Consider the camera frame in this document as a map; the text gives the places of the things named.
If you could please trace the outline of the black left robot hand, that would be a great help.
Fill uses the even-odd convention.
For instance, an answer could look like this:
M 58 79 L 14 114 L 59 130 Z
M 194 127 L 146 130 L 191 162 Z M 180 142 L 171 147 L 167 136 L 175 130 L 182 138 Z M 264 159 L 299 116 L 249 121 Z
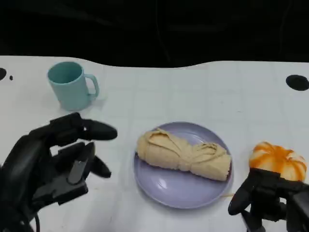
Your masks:
M 72 113 L 22 136 L 0 170 L 0 204 L 6 213 L 31 219 L 53 203 L 64 204 L 86 193 L 90 173 L 109 178 L 111 171 L 95 152 L 96 140 L 109 141 L 117 130 Z

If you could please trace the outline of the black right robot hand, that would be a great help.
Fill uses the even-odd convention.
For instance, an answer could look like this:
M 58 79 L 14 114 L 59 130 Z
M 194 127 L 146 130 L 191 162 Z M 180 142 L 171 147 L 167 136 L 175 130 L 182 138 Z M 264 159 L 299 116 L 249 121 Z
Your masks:
M 309 230 L 309 186 L 286 180 L 279 173 L 251 168 L 228 207 L 241 214 L 247 231 L 264 232 L 263 220 L 286 221 L 289 232 Z

